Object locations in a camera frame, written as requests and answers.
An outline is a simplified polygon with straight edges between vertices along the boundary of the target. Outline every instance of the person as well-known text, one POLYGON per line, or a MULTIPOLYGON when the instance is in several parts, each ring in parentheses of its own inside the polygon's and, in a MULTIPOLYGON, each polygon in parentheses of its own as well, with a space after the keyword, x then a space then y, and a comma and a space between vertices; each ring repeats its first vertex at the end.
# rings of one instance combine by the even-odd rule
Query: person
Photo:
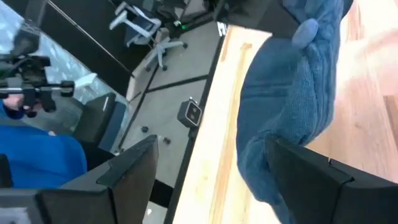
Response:
MULTIPOLYGON (((23 95, 0 101, 0 114, 21 119, 30 108, 20 105, 23 95)), ((33 110, 41 109, 37 103, 33 110)), ((0 125, 0 154, 5 154, 14 188, 51 189, 111 159, 114 155, 72 136, 30 126, 0 125)))

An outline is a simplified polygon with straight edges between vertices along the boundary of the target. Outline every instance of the wooden desk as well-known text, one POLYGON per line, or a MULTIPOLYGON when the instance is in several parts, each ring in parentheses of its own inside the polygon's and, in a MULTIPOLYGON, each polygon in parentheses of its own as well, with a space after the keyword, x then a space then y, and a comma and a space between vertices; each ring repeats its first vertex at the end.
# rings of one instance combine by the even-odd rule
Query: wooden desk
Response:
MULTIPOLYGON (((341 24, 335 118, 308 146, 394 182, 398 182, 397 26, 393 0, 353 4, 341 24)), ((270 206, 254 200, 237 170, 235 153, 241 86, 268 37, 229 27, 174 223, 279 223, 270 206)))

